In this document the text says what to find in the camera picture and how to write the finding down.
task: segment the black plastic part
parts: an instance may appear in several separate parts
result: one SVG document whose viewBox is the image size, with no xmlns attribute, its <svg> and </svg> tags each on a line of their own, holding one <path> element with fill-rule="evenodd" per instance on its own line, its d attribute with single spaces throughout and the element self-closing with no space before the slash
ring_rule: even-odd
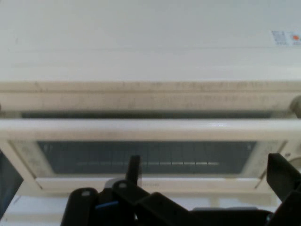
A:
<svg viewBox="0 0 301 226">
<path fill-rule="evenodd" d="M 137 186 L 140 158 L 129 163 L 127 179 L 101 193 L 82 188 L 71 193 L 61 226 L 300 226 L 300 173 L 279 154 L 270 154 L 267 181 L 283 200 L 275 213 L 257 209 L 188 211 L 160 193 Z"/>
<path fill-rule="evenodd" d="M 126 180 L 137 185 L 139 177 L 141 177 L 140 156 L 133 155 L 128 164 Z"/>
<path fill-rule="evenodd" d="M 94 188 L 80 188 L 68 199 L 61 226 L 88 226 L 91 209 L 95 206 L 98 192 Z"/>
<path fill-rule="evenodd" d="M 244 209 L 193 210 L 191 213 L 203 221 L 210 222 L 208 225 L 220 226 L 264 226 L 268 216 L 272 214 L 267 210 Z"/>
<path fill-rule="evenodd" d="M 292 191 L 278 207 L 266 226 L 300 226 L 301 193 Z"/>
<path fill-rule="evenodd" d="M 149 194 L 126 180 L 116 182 L 112 189 L 144 225 L 204 225 L 201 219 L 160 193 Z"/>
<path fill-rule="evenodd" d="M 0 150 L 0 219 L 14 198 L 23 179 Z"/>
<path fill-rule="evenodd" d="M 297 190 L 301 174 L 281 154 L 269 154 L 267 182 L 281 201 Z"/>
</svg>

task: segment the label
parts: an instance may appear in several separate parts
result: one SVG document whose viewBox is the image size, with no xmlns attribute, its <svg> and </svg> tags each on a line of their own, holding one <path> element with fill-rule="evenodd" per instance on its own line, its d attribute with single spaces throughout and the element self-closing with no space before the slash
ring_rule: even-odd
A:
<svg viewBox="0 0 301 226">
<path fill-rule="evenodd" d="M 276 46 L 301 46 L 301 32 L 271 31 Z"/>
</svg>

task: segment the toaster oven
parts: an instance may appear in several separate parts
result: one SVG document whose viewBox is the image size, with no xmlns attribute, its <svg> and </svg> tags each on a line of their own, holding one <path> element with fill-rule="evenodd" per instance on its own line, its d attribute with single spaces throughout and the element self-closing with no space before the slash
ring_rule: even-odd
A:
<svg viewBox="0 0 301 226">
<path fill-rule="evenodd" d="M 0 149 L 45 192 L 133 154 L 148 191 L 269 192 L 268 153 L 301 158 L 300 7 L 2 1 Z"/>
</svg>

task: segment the oven top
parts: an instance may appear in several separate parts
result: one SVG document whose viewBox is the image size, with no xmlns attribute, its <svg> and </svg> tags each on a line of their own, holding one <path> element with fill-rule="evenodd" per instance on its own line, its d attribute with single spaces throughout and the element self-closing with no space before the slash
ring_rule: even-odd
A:
<svg viewBox="0 0 301 226">
<path fill-rule="evenodd" d="M 0 6 L 1 91 L 301 86 L 298 0 L 10 0 Z"/>
</svg>

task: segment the metal bar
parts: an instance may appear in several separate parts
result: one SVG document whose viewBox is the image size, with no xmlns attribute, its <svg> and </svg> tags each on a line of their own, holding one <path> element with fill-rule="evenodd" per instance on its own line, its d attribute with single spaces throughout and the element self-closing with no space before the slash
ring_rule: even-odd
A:
<svg viewBox="0 0 301 226">
<path fill-rule="evenodd" d="M 294 140 L 300 120 L 0 120 L 11 140 Z"/>
</svg>

